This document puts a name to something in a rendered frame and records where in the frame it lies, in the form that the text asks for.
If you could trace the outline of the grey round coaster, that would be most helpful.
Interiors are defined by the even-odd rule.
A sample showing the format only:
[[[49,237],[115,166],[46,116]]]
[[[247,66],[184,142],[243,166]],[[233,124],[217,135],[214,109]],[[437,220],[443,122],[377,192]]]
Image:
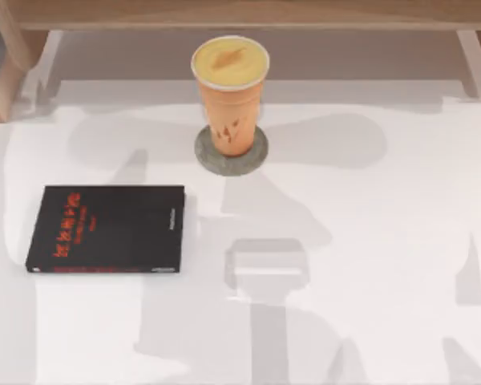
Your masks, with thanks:
[[[198,133],[194,152],[199,163],[208,171],[219,176],[243,176],[257,170],[269,153],[269,142],[265,133],[256,126],[253,146],[241,156],[224,156],[220,154],[211,137],[207,125]]]

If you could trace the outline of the orange drink cup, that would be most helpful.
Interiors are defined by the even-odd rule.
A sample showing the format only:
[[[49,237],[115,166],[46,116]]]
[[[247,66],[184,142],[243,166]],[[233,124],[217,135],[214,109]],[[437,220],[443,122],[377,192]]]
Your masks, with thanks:
[[[215,149],[224,156],[244,155],[254,143],[268,51],[252,38],[225,35],[198,46],[190,66]]]

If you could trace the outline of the black book with red lettering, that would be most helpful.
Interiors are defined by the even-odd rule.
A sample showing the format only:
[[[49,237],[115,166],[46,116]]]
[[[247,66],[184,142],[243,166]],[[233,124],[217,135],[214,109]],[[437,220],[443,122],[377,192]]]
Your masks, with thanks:
[[[47,185],[25,267],[31,273],[180,271],[182,185]]]

